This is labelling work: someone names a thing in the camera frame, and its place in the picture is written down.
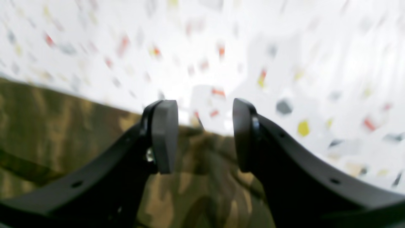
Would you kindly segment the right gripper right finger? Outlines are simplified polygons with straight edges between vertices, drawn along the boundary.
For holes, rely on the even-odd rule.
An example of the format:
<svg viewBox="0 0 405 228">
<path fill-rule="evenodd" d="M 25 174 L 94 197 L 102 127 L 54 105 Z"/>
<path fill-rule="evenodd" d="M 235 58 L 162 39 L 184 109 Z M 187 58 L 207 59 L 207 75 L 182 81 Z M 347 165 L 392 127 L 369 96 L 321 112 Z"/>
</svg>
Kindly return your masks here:
<svg viewBox="0 0 405 228">
<path fill-rule="evenodd" d="M 234 99 L 233 125 L 239 168 L 262 183 L 276 227 L 404 227 L 404 195 L 322 161 L 250 102 Z"/>
</svg>

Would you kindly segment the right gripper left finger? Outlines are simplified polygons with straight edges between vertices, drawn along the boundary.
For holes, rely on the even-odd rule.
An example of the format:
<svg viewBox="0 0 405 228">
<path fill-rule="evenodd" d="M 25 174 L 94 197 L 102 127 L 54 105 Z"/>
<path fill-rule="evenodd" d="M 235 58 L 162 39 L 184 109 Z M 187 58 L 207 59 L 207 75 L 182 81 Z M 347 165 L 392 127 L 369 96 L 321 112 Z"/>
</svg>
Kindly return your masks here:
<svg viewBox="0 0 405 228">
<path fill-rule="evenodd" d="M 159 100 L 80 170 L 1 201 L 2 228 L 131 228 L 151 174 L 174 171 L 178 104 Z"/>
</svg>

